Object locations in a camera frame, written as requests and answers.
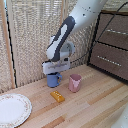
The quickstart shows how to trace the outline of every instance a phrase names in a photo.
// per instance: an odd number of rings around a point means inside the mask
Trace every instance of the white plate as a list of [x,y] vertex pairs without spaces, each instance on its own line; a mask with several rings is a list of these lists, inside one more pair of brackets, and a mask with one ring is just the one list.
[[0,128],[17,127],[30,115],[30,100],[21,94],[0,96]]

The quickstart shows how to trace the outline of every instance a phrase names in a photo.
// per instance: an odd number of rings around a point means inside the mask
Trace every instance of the pink cup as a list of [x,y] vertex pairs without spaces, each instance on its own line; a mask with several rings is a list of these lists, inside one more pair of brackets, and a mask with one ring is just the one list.
[[69,90],[72,92],[77,92],[80,90],[81,84],[81,76],[78,74],[72,74],[69,78]]

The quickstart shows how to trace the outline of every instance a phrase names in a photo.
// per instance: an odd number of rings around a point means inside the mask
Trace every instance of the wooden tabletop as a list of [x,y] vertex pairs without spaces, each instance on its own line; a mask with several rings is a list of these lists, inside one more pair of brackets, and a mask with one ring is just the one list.
[[[68,89],[71,74],[82,76],[77,93]],[[8,91],[28,97],[30,117],[18,128],[110,128],[128,102],[128,86],[86,65],[61,73],[63,80],[49,88],[46,79]],[[50,95],[58,91],[65,101],[58,103]]]

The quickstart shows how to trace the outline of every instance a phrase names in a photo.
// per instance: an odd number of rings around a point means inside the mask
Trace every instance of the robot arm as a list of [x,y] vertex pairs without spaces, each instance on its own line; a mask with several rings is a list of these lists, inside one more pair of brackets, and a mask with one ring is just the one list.
[[[72,42],[66,41],[67,37],[82,27],[88,27],[91,23],[93,23],[106,2],[107,0],[77,1],[76,6],[70,15],[64,20],[57,34],[52,37],[52,42],[47,48],[47,58],[51,62],[48,62],[47,64],[44,63],[42,65],[44,74],[69,69],[69,60],[64,62],[64,59],[70,57],[75,52],[75,46]],[[59,61],[61,61],[63,67],[53,64]]]
[[69,52],[61,52],[67,37],[82,27],[88,27],[99,15],[107,0],[78,0],[76,6],[65,19],[46,54],[52,62],[57,62],[69,56]]

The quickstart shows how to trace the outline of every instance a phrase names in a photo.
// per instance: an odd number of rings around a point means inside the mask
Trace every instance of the small orange object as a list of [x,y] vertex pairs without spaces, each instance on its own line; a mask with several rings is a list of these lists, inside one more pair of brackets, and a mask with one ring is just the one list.
[[50,94],[59,103],[65,100],[65,98],[58,91],[51,92]]

